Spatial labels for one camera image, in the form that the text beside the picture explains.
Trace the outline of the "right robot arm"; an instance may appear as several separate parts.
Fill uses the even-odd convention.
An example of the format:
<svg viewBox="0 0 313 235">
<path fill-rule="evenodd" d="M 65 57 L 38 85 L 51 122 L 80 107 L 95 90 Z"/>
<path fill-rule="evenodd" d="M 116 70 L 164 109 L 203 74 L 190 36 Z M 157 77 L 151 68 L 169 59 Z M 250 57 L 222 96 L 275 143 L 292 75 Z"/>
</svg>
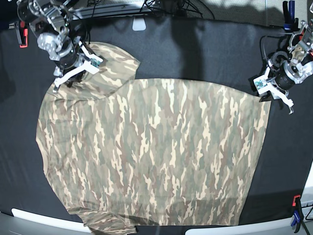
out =
<svg viewBox="0 0 313 235">
<path fill-rule="evenodd" d="M 37 38 L 39 49 L 48 53 L 56 65 L 53 91 L 62 84 L 80 82 L 88 72 L 100 71 L 103 59 L 86 47 L 89 31 L 86 23 L 70 8 L 72 0 L 19 0 L 17 15 Z"/>
</svg>

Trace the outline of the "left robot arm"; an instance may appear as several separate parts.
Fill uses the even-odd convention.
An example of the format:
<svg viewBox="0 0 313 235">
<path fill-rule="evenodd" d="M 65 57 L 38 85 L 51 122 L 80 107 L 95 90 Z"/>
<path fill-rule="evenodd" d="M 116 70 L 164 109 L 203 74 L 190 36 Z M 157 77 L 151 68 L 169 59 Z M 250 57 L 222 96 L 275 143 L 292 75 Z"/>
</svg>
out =
<svg viewBox="0 0 313 235">
<path fill-rule="evenodd" d="M 286 104 L 289 91 L 313 74 L 313 22 L 302 21 L 291 33 L 287 48 L 274 53 L 267 61 L 265 82 L 272 88 L 262 100 L 280 100 Z"/>
</svg>

